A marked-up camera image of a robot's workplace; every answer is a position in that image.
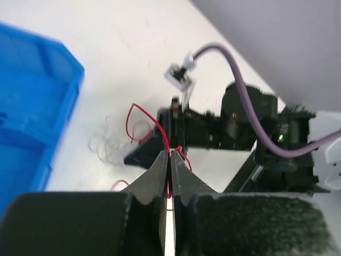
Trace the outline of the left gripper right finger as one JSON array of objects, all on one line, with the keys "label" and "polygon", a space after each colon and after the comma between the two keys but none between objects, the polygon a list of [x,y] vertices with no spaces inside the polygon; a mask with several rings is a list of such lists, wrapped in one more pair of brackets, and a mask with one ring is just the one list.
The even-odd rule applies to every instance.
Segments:
[{"label": "left gripper right finger", "polygon": [[219,193],[189,170],[180,153],[170,157],[176,255],[221,255]]}]

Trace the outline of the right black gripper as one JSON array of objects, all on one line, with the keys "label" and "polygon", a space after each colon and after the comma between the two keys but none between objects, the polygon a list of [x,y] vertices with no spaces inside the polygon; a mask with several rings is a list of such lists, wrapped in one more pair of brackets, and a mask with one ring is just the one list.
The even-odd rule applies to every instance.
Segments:
[{"label": "right black gripper", "polygon": [[[157,112],[157,121],[164,129],[170,147],[219,149],[221,121],[211,111],[199,113],[187,106],[184,110],[178,97]],[[159,153],[166,149],[161,133],[152,133],[146,141],[124,157],[124,164],[149,169]]]}]

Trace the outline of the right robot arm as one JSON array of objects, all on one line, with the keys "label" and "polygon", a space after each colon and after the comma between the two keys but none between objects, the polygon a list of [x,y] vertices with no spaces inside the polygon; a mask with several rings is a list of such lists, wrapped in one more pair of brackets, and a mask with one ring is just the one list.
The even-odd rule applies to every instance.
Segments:
[{"label": "right robot arm", "polygon": [[[262,128],[272,142],[286,150],[308,145],[312,112],[284,109],[278,112],[277,97],[247,86],[247,92]],[[271,152],[258,138],[242,106],[237,86],[226,87],[221,113],[201,114],[182,108],[179,99],[160,108],[157,125],[136,149],[124,158],[126,165],[148,169],[166,146],[171,148],[248,151],[250,156],[227,186],[227,192],[321,193],[319,178],[313,173],[311,154],[282,158]]]}]

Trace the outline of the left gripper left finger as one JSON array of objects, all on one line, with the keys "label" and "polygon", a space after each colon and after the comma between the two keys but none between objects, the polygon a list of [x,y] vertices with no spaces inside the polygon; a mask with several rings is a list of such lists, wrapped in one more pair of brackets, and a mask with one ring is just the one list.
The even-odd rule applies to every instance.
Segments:
[{"label": "left gripper left finger", "polygon": [[168,152],[126,187],[131,196],[122,255],[164,255],[166,238]]}]

